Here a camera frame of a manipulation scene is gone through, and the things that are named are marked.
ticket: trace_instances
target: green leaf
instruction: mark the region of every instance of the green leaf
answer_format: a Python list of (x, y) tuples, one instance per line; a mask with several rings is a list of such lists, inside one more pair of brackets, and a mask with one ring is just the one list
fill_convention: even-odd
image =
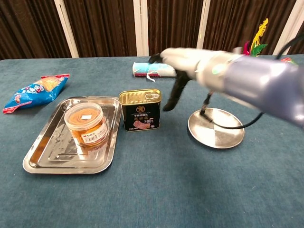
[(250, 55), (251, 56), (257, 56), (258, 54), (261, 53), (261, 51), (267, 46), (267, 44), (260, 44), (256, 47), (254, 47), (251, 52), (250, 52)]

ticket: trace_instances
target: brown curtain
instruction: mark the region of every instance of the brown curtain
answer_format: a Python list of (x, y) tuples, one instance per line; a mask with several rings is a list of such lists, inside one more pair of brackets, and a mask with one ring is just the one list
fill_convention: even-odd
[(0, 0), (0, 59), (71, 57), (53, 0)]
[(136, 56), (133, 0), (65, 0), (80, 57)]
[(258, 27), (268, 18), (261, 54), (272, 55), (296, 0), (212, 0), (204, 49), (232, 51), (252, 42)]
[(203, 0), (148, 0), (149, 54), (196, 48)]
[[(304, 34), (304, 22), (302, 23), (302, 26), (300, 27), (300, 30), (298, 31), (298, 35)], [(304, 40), (299, 41), (295, 45), (291, 46), (289, 51), (289, 55), (293, 54), (304, 54)]]

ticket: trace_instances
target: blue snack bag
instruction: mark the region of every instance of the blue snack bag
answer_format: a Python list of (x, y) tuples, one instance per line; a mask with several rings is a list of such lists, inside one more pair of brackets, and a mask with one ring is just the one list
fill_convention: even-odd
[(54, 101), (69, 76), (70, 74), (42, 76), (39, 81), (18, 90), (4, 106), (3, 113), (13, 113), (18, 108), (30, 108)]

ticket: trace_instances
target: round metal plate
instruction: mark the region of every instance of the round metal plate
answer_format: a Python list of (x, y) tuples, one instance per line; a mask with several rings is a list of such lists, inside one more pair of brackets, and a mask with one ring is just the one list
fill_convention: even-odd
[[(242, 123), (231, 113), (217, 108), (207, 108), (206, 115), (215, 123), (227, 126), (241, 126)], [(244, 129), (225, 129), (210, 123), (200, 116), (200, 110), (195, 111), (188, 120), (188, 128), (192, 136), (202, 144), (213, 148), (226, 149), (239, 145), (244, 138)]]

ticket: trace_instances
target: black label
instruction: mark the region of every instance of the black label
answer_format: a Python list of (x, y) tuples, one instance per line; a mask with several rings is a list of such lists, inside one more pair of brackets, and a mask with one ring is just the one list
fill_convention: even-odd
[(158, 128), (161, 103), (123, 106), (123, 123), (127, 131)]

